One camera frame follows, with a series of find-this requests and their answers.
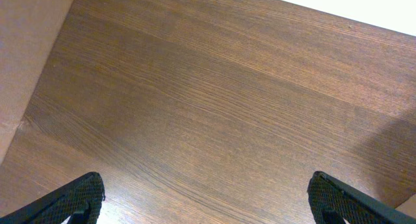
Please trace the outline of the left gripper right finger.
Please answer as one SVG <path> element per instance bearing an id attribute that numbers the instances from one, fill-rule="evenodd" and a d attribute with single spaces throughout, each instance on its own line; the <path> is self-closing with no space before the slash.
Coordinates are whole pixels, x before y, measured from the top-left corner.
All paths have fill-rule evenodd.
<path id="1" fill-rule="evenodd" d="M 318 224 L 415 224 L 415 218 L 323 171 L 314 172 L 307 194 L 313 218 Z"/>

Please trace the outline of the brown cardboard box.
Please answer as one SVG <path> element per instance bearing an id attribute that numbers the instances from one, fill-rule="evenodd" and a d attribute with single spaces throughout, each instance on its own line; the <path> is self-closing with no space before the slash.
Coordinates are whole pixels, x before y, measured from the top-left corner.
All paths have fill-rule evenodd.
<path id="1" fill-rule="evenodd" d="M 73 0 L 1 0 L 1 157 Z"/>

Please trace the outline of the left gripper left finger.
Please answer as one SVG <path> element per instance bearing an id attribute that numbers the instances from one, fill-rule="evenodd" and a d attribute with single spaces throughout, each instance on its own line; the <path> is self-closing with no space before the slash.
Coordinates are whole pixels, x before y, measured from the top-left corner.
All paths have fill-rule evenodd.
<path id="1" fill-rule="evenodd" d="M 1 223 L 96 224 L 105 187 L 99 173 L 89 172 L 1 218 Z"/>

